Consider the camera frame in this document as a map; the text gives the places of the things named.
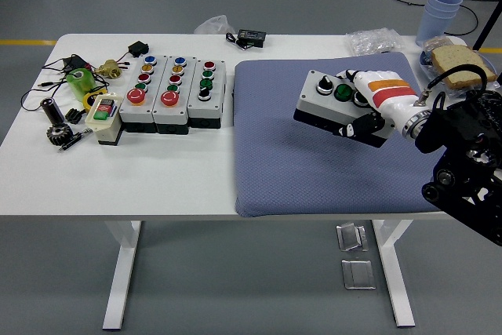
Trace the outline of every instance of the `blue cushion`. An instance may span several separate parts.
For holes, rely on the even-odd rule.
[[[295,121],[309,70],[396,71],[420,92],[408,60],[383,53],[331,60],[254,60],[235,68],[236,210],[244,217],[437,210],[421,188],[441,157],[398,132],[381,148]]]

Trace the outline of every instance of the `gray control box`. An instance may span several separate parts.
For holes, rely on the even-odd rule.
[[[212,88],[209,91],[210,99],[201,100],[199,98],[201,84],[207,80],[204,73],[208,71],[206,67],[210,64],[214,64],[213,78],[211,79]],[[188,99],[188,116],[191,127],[205,129],[219,129],[221,127],[226,85],[227,70],[224,61],[199,60],[197,62]]]
[[[179,59],[183,59],[186,62],[184,67],[175,65],[175,62]],[[188,97],[190,95],[191,84],[194,78],[197,58],[170,56],[168,62],[169,63],[166,65],[166,69],[164,70],[164,75],[162,76],[160,86],[158,87],[158,93],[155,98],[152,111],[153,119],[159,133],[187,134]],[[176,69],[175,67],[183,68],[183,74],[180,76],[181,83],[178,85],[179,97],[176,104],[173,106],[167,106],[162,102],[162,94],[168,90],[168,86],[172,85],[169,82],[170,78],[174,75],[179,75],[180,73],[179,69]]]
[[[151,81],[147,84],[148,91],[145,95],[144,102],[139,105],[133,104],[128,100],[127,93],[138,84],[138,77],[142,74],[141,68],[144,66],[144,62],[139,60],[133,69],[131,80],[120,108],[120,117],[125,125],[125,130],[128,132],[156,132],[153,108],[168,58],[167,56],[156,56],[155,58],[157,64],[154,66],[154,71],[150,75]]]
[[[333,83],[334,87],[333,93],[328,95],[323,95],[317,90],[319,82],[325,76]],[[328,130],[338,135],[338,129],[341,126],[346,126],[356,118],[374,111],[370,107],[356,106],[354,96],[346,101],[338,100],[334,96],[338,85],[350,86],[351,91],[356,93],[354,84],[348,80],[341,80],[319,71],[309,71],[300,98],[296,104],[294,118],[297,121]],[[383,129],[363,137],[354,137],[354,139],[373,145],[374,147],[380,147],[393,132],[393,125],[386,119]]]

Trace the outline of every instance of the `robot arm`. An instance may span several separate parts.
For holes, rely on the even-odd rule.
[[[482,77],[482,88],[466,100],[444,108],[440,93],[429,107],[425,100],[433,86],[457,71],[473,71]],[[486,91],[486,74],[465,64],[438,76],[420,98],[395,72],[351,71],[338,74],[354,83],[368,105],[382,118],[390,119],[416,147],[430,153],[446,151],[433,169],[432,181],[422,195],[479,234],[502,246],[502,96]],[[362,129],[355,119],[340,129],[340,135]]]

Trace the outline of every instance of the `green button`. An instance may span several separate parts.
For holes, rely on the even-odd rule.
[[[167,87],[167,90],[172,90],[173,92],[179,93],[180,92],[180,87],[175,86],[174,84],[170,85]]]
[[[212,71],[204,71],[202,72],[202,77],[212,79],[214,77],[214,73]]]
[[[146,84],[144,84],[144,83],[142,83],[142,82],[138,82],[138,83],[137,83],[134,87],[135,87],[135,88],[142,89],[142,90],[144,90],[145,92],[147,92],[147,91],[148,91],[147,85],[146,85]]]
[[[204,80],[201,80],[201,88],[207,88],[211,90],[213,88],[213,82],[208,78],[205,78]]]
[[[97,121],[106,121],[108,118],[108,112],[107,111],[96,111],[94,113],[94,119]]]
[[[339,84],[335,89],[335,98],[340,102],[347,102],[352,98],[354,90],[348,84]]]

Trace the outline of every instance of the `stacked cups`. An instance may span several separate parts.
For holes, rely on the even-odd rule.
[[[415,43],[422,47],[428,39],[443,35],[461,3],[462,0],[427,0]]]

